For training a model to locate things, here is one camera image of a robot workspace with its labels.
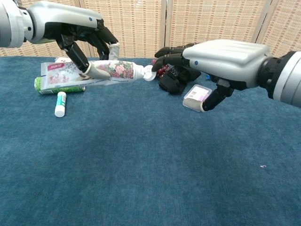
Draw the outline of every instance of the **small plastic box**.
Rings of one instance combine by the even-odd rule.
[[[184,96],[183,106],[201,112],[201,103],[206,100],[211,92],[212,89],[196,84]]]

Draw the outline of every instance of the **green cylinder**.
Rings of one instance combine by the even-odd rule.
[[[86,89],[85,86],[83,86],[83,87],[72,86],[72,87],[59,87],[59,88],[41,90],[41,82],[42,82],[42,77],[37,77],[34,80],[34,88],[40,94],[54,94],[54,93],[58,93],[58,92],[65,92],[65,93],[82,92],[82,91],[85,91],[85,89]]]

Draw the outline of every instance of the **white lip balm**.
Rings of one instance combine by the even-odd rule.
[[[65,116],[65,109],[66,109],[66,93],[58,92],[56,106],[55,106],[55,116],[59,118]]]

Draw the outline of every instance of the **robotic thumb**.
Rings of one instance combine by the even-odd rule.
[[[118,60],[119,57],[119,42],[109,45],[110,53],[109,60]]]

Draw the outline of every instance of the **woven room divider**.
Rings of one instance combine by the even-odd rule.
[[[100,12],[120,42],[120,57],[153,57],[164,46],[166,0],[80,0]]]
[[[166,45],[251,41],[264,4],[264,0],[168,0]]]
[[[22,0],[28,7],[39,0]],[[154,57],[163,46],[212,39],[267,44],[282,56],[301,50],[301,3],[296,0],[48,0],[99,12],[120,41],[120,57]],[[97,51],[77,42],[88,57]],[[66,57],[55,42],[0,48],[0,56]]]
[[[272,55],[280,57],[291,50],[301,50],[300,0],[274,0],[258,43],[270,46]]]

